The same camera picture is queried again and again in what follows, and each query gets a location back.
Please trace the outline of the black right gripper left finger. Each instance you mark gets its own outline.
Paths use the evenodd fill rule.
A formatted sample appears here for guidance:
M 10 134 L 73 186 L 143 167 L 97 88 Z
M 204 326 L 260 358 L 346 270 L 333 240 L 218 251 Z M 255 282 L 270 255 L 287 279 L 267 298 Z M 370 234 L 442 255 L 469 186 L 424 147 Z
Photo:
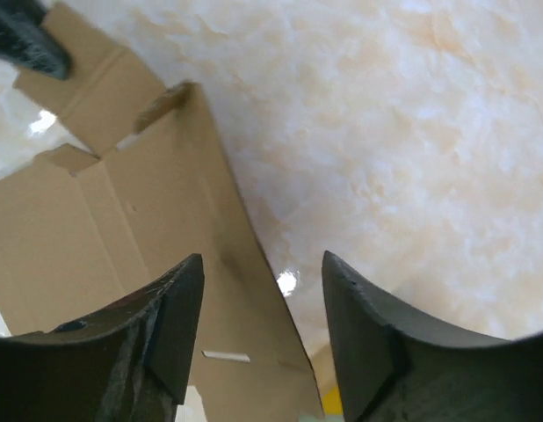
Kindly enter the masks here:
M 185 401 L 204 292 L 192 254 L 50 332 L 0 337 L 0 421 L 171 421 Z

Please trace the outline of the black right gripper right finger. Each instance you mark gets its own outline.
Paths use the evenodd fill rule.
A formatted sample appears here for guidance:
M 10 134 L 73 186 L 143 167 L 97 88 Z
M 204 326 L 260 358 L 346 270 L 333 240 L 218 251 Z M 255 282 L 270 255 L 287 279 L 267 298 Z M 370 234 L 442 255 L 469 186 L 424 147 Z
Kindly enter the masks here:
M 515 340 L 449 324 L 332 252 L 322 286 L 347 421 L 543 421 L 543 332 Z

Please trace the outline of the brown cardboard box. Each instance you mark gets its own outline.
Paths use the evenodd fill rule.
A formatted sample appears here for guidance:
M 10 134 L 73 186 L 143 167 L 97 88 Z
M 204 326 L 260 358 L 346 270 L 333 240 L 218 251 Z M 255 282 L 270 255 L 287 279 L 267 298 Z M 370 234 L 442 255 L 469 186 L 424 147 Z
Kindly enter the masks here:
M 312 366 L 201 86 L 166 88 L 66 4 L 43 26 L 72 56 L 72 74 L 60 81 L 22 70 L 15 86 L 83 146 L 40 154 L 0 179 L 6 338 L 50 332 L 199 254 L 204 292 L 186 393 L 200 395 L 202 416 L 321 415 Z

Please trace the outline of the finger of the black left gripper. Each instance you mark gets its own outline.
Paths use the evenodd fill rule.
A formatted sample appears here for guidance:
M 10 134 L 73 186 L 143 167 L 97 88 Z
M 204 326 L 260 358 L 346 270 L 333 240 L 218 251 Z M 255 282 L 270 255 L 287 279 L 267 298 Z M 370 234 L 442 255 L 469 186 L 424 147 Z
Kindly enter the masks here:
M 69 53 L 41 24 L 47 9 L 40 1 L 0 0 L 0 60 L 65 80 Z

